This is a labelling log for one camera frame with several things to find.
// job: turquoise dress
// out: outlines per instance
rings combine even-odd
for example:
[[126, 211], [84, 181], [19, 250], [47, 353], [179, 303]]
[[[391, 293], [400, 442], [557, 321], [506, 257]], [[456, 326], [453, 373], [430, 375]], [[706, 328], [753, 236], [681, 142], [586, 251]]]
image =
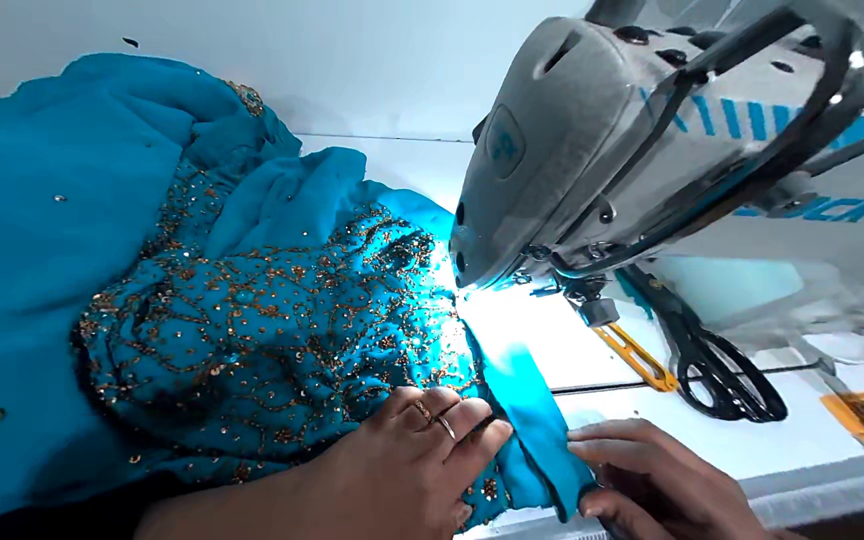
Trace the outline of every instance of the turquoise dress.
[[592, 478], [531, 356], [457, 315], [451, 214], [300, 148], [251, 88], [158, 58], [85, 56], [0, 100], [0, 513], [151, 472], [255, 480], [402, 385], [516, 428], [468, 526], [574, 513]]

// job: white wall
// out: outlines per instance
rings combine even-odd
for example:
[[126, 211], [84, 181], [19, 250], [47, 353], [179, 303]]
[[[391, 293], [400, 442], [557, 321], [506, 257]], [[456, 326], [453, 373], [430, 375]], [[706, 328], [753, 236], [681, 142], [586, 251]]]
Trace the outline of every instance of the white wall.
[[138, 52], [255, 87], [297, 133], [470, 141], [532, 29], [591, 5], [0, 0], [0, 97], [86, 53]]

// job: silver ring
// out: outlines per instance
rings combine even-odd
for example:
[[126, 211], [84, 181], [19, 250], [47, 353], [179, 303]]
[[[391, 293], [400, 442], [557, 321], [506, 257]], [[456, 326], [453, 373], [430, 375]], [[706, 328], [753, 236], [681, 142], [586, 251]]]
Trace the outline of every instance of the silver ring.
[[449, 420], [446, 420], [442, 416], [436, 416], [435, 419], [439, 424], [448, 432], [448, 436], [452, 437], [452, 440], [455, 440], [455, 431], [452, 430], [452, 426], [449, 425]]
[[418, 412], [422, 413], [422, 416], [425, 417], [425, 422], [428, 422], [429, 424], [432, 423], [432, 420], [433, 420], [433, 418], [432, 418], [432, 413], [429, 412], [429, 409], [426, 408], [426, 406], [423, 404], [422, 401], [416, 399], [416, 400], [412, 403], [412, 405], [413, 405], [416, 409], [418, 409]]

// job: hand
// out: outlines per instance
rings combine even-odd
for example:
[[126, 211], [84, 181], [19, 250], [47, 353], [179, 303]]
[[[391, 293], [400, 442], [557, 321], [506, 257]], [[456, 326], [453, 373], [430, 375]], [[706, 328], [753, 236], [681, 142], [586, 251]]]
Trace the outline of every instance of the hand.
[[[429, 423], [414, 405], [421, 401]], [[472, 514], [463, 491], [512, 434], [483, 399], [399, 387], [382, 410], [312, 461], [240, 486], [176, 497], [136, 538], [446, 540]]]
[[[568, 439], [605, 486], [582, 497], [582, 516], [611, 520], [634, 540], [776, 538], [738, 482], [647, 420], [594, 423]], [[648, 488], [637, 490], [643, 481]]]

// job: industrial sewing machine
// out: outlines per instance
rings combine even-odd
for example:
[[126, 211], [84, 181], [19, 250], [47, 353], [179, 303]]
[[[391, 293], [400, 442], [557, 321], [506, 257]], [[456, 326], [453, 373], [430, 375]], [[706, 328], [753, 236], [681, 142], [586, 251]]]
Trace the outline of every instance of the industrial sewing machine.
[[[474, 131], [457, 285], [562, 293], [592, 327], [618, 318], [611, 273], [655, 256], [817, 262], [864, 291], [864, 8], [793, 1], [726, 32], [642, 28], [641, 6], [547, 19], [519, 49]], [[864, 329], [864, 292], [840, 315]]]

